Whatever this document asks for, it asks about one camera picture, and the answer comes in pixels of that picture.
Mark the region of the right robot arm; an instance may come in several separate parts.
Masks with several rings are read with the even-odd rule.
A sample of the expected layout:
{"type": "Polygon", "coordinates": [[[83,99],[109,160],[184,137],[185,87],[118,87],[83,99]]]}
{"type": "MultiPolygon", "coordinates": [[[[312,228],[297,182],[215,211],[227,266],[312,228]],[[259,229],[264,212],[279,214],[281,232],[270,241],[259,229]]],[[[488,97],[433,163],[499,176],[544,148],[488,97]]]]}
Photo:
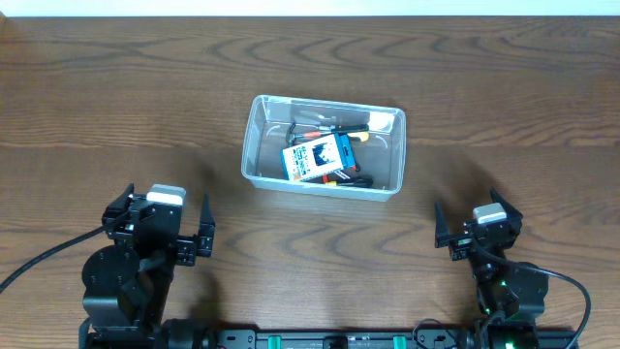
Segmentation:
{"type": "Polygon", "coordinates": [[[434,205],[435,246],[446,247],[454,261],[469,262],[477,285],[477,302],[484,316],[471,329],[461,330],[457,348],[539,348],[536,319],[544,313],[548,276],[534,272],[531,263],[511,262],[522,228],[522,213],[496,190],[491,203],[473,210],[463,231],[450,232],[441,205],[434,205]]]}

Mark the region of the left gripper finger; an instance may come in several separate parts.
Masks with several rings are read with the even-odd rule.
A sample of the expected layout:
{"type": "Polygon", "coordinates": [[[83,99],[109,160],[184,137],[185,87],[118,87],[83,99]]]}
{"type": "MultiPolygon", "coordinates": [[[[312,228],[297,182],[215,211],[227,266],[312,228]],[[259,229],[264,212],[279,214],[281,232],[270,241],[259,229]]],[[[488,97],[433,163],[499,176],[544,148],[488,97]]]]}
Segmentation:
{"type": "Polygon", "coordinates": [[[103,224],[108,224],[128,212],[130,203],[132,202],[131,196],[134,194],[134,191],[135,185],[130,183],[123,193],[106,207],[102,215],[103,224]]]}
{"type": "Polygon", "coordinates": [[[209,197],[205,195],[201,205],[200,224],[197,234],[198,256],[211,256],[213,250],[215,228],[216,224],[210,209],[209,197]]]}

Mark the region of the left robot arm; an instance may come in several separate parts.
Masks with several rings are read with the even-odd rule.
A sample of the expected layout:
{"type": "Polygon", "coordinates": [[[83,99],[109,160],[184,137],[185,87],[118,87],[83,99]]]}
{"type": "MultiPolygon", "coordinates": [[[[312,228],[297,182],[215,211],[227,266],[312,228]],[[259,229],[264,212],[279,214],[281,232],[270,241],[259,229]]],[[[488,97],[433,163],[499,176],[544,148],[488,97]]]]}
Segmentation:
{"type": "Polygon", "coordinates": [[[183,236],[186,191],[155,184],[144,194],[133,185],[102,215],[112,243],[89,257],[81,279],[86,320],[78,330],[81,348],[213,348],[216,336],[198,320],[163,317],[173,272],[212,254],[216,224],[208,199],[199,228],[183,236]]]}

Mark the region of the yellow black stubby screwdriver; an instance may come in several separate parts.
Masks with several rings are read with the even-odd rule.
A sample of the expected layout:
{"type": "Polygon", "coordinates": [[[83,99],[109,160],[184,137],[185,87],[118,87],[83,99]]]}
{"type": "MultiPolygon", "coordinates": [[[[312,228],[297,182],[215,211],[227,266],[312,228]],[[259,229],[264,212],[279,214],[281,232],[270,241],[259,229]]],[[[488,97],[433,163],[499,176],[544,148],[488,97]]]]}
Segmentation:
{"type": "Polygon", "coordinates": [[[338,126],[333,130],[333,133],[345,135],[354,142],[364,143],[369,139],[369,126],[367,124],[338,126]]]}

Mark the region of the blue white small box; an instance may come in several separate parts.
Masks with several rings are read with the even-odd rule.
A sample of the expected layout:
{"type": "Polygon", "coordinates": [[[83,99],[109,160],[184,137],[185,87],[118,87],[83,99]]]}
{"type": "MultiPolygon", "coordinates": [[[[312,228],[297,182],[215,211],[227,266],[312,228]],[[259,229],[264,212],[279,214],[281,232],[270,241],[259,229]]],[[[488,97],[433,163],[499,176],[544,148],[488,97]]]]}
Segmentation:
{"type": "Polygon", "coordinates": [[[349,138],[338,134],[287,147],[281,160],[290,181],[307,181],[356,165],[349,138]]]}

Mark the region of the thin black yellow screwdriver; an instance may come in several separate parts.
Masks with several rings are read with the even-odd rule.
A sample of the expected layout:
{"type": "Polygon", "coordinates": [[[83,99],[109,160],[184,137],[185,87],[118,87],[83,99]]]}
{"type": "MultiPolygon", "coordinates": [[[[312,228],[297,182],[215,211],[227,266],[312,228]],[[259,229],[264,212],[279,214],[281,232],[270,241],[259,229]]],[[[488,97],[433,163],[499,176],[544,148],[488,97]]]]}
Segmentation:
{"type": "Polygon", "coordinates": [[[359,176],[355,178],[325,181],[325,185],[330,186],[343,186],[343,187],[355,187],[355,188],[371,188],[374,183],[374,179],[369,176],[359,176]]]}

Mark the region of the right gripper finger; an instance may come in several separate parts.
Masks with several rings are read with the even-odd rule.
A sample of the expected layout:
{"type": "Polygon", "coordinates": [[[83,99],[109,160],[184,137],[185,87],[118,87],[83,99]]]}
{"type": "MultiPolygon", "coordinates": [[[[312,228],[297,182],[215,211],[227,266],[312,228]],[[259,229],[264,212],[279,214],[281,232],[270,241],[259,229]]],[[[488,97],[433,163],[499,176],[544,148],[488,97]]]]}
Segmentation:
{"type": "Polygon", "coordinates": [[[454,241],[446,217],[439,202],[434,203],[435,213],[435,247],[442,248],[451,245],[454,241]]]}
{"type": "Polygon", "coordinates": [[[522,220],[523,214],[510,204],[495,188],[490,188],[490,197],[494,204],[499,204],[509,220],[522,220]]]}

